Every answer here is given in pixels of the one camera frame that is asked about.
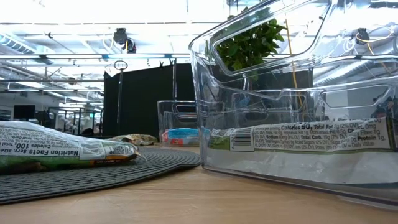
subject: barcode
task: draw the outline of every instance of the barcode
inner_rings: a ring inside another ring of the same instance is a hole
[[[128,156],[132,154],[129,146],[112,146],[109,152],[112,155]]]
[[[251,146],[251,128],[235,130],[234,146]]]

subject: security camera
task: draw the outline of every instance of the security camera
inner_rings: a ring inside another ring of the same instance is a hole
[[[126,28],[117,28],[113,34],[113,40],[122,46],[122,50],[127,50],[127,53],[133,54],[137,52],[136,43],[127,36]]]

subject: clear plastic bin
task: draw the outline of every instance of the clear plastic bin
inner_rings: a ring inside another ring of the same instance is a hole
[[[193,40],[204,168],[397,206],[397,13],[396,1],[264,1]],[[222,60],[220,44],[271,19],[289,25],[277,54],[240,70]]]
[[[158,101],[159,139],[164,146],[198,146],[194,101]]]

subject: yellow cable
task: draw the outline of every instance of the yellow cable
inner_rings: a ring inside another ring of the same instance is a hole
[[[374,55],[373,50],[372,50],[372,48],[371,48],[371,46],[370,46],[369,43],[367,44],[367,46],[368,46],[369,51],[372,53],[372,55]],[[390,75],[392,75],[392,73],[391,73],[390,70],[386,67],[386,65],[385,65],[384,63],[382,63],[382,62],[380,62],[380,63],[381,63],[381,65],[386,69],[386,71],[387,71],[388,73],[390,73]]]
[[[285,23],[286,23],[286,32],[287,32],[287,42],[288,42],[288,44],[289,44],[289,53],[290,53],[290,55],[293,55],[293,52],[292,52],[292,44],[291,44],[291,42],[290,42],[290,33],[289,33],[289,25],[288,25],[288,23],[287,23],[287,18],[285,18]],[[293,62],[292,62],[292,67],[293,67],[293,83],[294,83],[294,87],[295,87],[295,88],[298,88],[298,86],[297,86],[297,80],[296,80],[296,72],[295,72],[295,68],[294,68]],[[303,105],[303,102],[302,102],[302,100],[301,100],[301,97],[299,97],[298,99],[300,100],[300,106],[302,106],[302,105]]]
[[[360,41],[362,41],[362,42],[364,42],[364,43],[372,43],[372,42],[376,42],[376,41],[379,41],[379,40],[387,39],[387,38],[389,38],[389,37],[394,33],[391,29],[389,29],[389,28],[387,28],[387,27],[384,27],[384,26],[381,26],[381,27],[387,29],[387,30],[390,32],[390,34],[387,35],[387,36],[385,36],[385,37],[376,38],[376,39],[374,39],[374,40],[363,40],[363,39],[360,39],[360,38],[358,37],[359,33],[357,33],[357,34],[355,35],[355,38],[357,38],[358,40],[360,40]]]

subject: wooden table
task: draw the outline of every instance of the wooden table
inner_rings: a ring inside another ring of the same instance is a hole
[[[185,150],[198,152],[195,148]],[[4,224],[397,223],[398,212],[197,167],[140,184],[0,207]]]

